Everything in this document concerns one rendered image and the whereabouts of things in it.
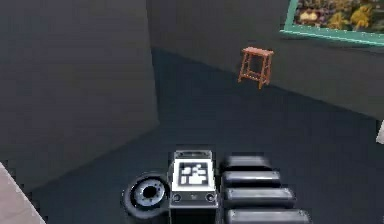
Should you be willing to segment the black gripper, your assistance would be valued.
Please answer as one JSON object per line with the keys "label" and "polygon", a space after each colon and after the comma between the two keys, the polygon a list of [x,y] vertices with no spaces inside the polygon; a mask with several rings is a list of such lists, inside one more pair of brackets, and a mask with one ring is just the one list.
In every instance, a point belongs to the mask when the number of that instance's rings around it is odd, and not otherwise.
{"label": "black gripper", "polygon": [[168,224],[169,194],[163,173],[137,176],[121,193],[122,224]]}

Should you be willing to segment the brown wooden stool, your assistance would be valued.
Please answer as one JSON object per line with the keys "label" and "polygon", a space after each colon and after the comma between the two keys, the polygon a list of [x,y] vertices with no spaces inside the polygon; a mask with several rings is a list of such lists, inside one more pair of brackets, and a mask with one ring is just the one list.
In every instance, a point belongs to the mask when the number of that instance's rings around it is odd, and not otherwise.
{"label": "brown wooden stool", "polygon": [[258,89],[270,84],[272,49],[261,49],[253,46],[241,50],[242,61],[237,82],[249,79],[257,83]]}

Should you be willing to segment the white object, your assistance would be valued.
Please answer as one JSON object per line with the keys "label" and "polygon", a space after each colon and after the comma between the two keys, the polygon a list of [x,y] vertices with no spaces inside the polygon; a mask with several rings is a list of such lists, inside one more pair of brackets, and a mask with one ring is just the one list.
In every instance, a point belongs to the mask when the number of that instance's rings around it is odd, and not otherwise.
{"label": "white object", "polygon": [[376,122],[376,143],[384,144],[384,120]]}

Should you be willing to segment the green framed picture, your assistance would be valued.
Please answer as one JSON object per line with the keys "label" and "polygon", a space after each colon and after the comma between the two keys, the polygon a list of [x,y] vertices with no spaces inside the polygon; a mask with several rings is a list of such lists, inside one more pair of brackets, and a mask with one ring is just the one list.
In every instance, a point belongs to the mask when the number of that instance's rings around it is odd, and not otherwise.
{"label": "green framed picture", "polygon": [[384,0],[290,0],[281,32],[384,47]]}

